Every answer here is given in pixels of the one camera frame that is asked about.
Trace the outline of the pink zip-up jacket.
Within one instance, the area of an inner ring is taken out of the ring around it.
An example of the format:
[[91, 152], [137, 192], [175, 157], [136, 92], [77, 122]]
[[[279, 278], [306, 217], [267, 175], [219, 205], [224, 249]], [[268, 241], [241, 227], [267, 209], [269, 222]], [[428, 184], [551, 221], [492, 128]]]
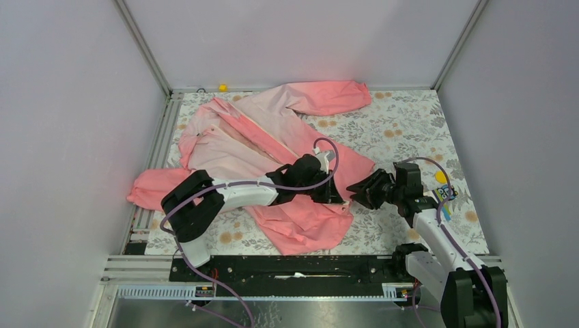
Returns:
[[[355, 81], [288, 83], [233, 101], [214, 98], [196, 110], [182, 131], [180, 166], [144, 171], [127, 199], [161, 210], [164, 196], [198, 169], [213, 178], [249, 180], [294, 163], [314, 147], [329, 150], [331, 145], [301, 115], [330, 116], [371, 102], [367, 86]], [[284, 255], [331, 249], [353, 221], [347, 204], [316, 204], [305, 195], [246, 211]]]

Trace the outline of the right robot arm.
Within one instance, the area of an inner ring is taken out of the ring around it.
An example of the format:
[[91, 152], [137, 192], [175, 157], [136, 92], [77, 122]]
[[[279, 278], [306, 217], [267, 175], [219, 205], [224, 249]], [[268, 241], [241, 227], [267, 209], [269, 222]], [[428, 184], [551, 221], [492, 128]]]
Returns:
[[352, 200], [368, 209], [379, 209], [384, 203], [396, 206], [426, 242], [397, 246], [391, 264], [394, 277], [403, 282], [415, 278], [426, 287], [437, 299], [446, 327], [507, 327], [504, 271], [469, 252], [444, 217], [453, 189], [436, 199], [424, 192], [421, 170], [413, 159], [397, 162], [394, 168], [394, 174], [378, 169], [347, 188]]

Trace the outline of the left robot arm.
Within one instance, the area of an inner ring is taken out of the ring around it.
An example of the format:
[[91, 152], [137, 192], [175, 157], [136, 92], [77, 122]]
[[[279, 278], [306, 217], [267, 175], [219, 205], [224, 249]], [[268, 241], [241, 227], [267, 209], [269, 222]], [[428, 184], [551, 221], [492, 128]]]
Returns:
[[333, 178], [339, 157], [333, 150], [306, 154], [254, 180], [223, 180], [204, 169], [193, 172], [162, 199], [160, 205], [178, 249], [188, 259], [186, 272], [197, 281], [212, 271], [204, 233], [221, 213], [245, 206], [277, 206], [307, 195], [313, 202], [339, 204]]

